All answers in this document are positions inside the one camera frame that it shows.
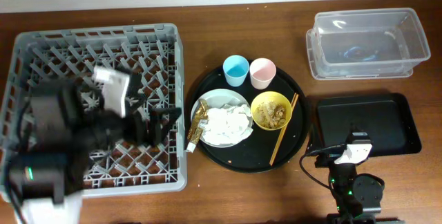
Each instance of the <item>transparent plastic bin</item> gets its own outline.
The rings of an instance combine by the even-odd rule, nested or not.
[[[409,77],[431,55],[411,8],[318,13],[307,53],[317,80]]]
[[[152,108],[184,109],[182,50],[178,29],[173,24],[51,30],[18,35],[1,106],[3,158],[0,192],[4,192],[2,168],[14,154],[11,147],[18,142],[18,112],[40,81],[68,77],[77,78],[82,84],[101,87],[91,79],[94,66],[115,68],[121,65],[143,75],[143,87],[139,93],[145,93],[148,99],[138,111],[148,120],[148,110]],[[92,91],[80,90],[80,95],[85,111],[98,105],[99,98]],[[27,112],[22,126],[34,121],[32,113]],[[89,157],[96,162],[84,176],[83,196],[121,196],[184,189],[187,182],[184,135],[183,113],[157,147],[135,147],[122,140],[109,151],[91,152]],[[35,142],[35,134],[32,134],[30,144]]]

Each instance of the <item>wooden chopstick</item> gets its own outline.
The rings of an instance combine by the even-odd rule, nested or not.
[[[293,99],[291,100],[292,117],[293,117],[293,111],[295,109],[296,102],[298,101],[298,96],[299,96],[299,94],[295,93],[295,95],[293,95]],[[289,124],[286,124],[285,127],[281,128],[281,132],[279,133],[278,141],[276,141],[275,149],[273,151],[273,154],[271,155],[270,166],[272,166],[273,162],[275,162],[276,154],[278,153],[279,146],[281,145],[282,138],[284,137],[285,129],[287,128],[288,125]]]

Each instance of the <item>wood grain surface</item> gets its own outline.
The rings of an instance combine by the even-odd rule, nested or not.
[[[17,34],[132,24],[175,23],[184,45],[188,95],[200,78],[232,54],[271,58],[291,75],[314,104],[322,97],[402,93],[410,103],[423,149],[418,154],[372,158],[359,173],[385,180],[381,218],[408,223],[442,220],[442,0],[351,0],[191,8],[146,8],[0,15],[0,85],[3,92]],[[310,75],[305,33],[317,12],[364,8],[415,9],[432,57],[405,79],[320,82]],[[301,172],[298,153],[285,166],[263,174],[228,171],[199,151],[188,155],[186,188],[167,194],[94,198],[83,201],[81,223],[308,223],[336,212],[329,191]],[[305,166],[326,181],[326,169]],[[0,203],[2,223],[12,208]]]

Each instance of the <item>crumpled white tissue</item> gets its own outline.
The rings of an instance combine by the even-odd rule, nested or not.
[[[249,127],[251,112],[246,104],[225,104],[221,109],[212,108],[207,111],[207,117],[207,120],[202,120],[198,126],[204,129],[204,141],[214,145],[238,144],[253,131]]]

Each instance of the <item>white plate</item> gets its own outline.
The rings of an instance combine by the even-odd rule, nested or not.
[[[240,105],[246,104],[250,108],[250,104],[246,101],[246,99],[244,99],[244,97],[241,94],[236,93],[235,91],[232,91],[229,89],[215,89],[215,90],[209,91],[209,92],[201,95],[201,97],[199,99],[206,100],[209,108],[221,108],[225,104],[229,104],[231,106],[240,106]],[[197,101],[197,102],[195,102],[195,104],[192,107],[191,121],[193,119],[193,114],[195,113],[196,108],[198,107],[198,104],[199,104],[199,102]],[[253,119],[252,119],[252,117],[248,117],[248,119],[250,121],[249,127],[251,127],[251,125],[253,124]],[[236,142],[236,143],[232,143],[232,144],[211,144],[210,142],[207,142],[206,140],[204,140],[203,137],[201,137],[201,141],[203,141],[207,145],[210,145],[212,147],[217,147],[217,148],[232,147],[233,145],[239,143],[239,142]]]

